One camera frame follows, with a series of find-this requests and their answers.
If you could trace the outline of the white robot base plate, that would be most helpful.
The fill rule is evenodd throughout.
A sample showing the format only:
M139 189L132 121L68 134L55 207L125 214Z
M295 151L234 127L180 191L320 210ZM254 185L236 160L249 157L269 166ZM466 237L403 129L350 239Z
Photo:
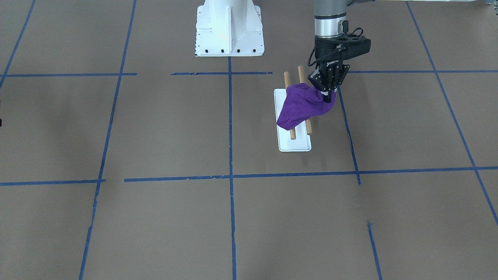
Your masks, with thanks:
M196 19L197 57L264 55L261 9L252 0L205 0Z

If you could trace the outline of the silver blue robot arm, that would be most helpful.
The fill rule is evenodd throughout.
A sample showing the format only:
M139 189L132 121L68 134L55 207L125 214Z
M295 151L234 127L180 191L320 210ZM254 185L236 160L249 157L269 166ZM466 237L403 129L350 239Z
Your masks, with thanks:
M314 71L308 80L322 93L326 103L332 103L349 72L350 65L345 61L365 55L371 49L371 40L363 35L361 27L349 30L347 8L357 3L360 1L314 1L314 47L307 62Z

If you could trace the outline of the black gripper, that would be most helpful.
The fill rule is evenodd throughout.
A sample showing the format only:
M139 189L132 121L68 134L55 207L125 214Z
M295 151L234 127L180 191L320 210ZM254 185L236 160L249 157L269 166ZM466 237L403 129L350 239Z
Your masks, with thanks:
M315 37L315 46L308 58L308 66L315 66L309 82L322 92L323 102L332 103L343 84L350 65L346 60L370 51L371 40L365 36L342 34L333 38Z

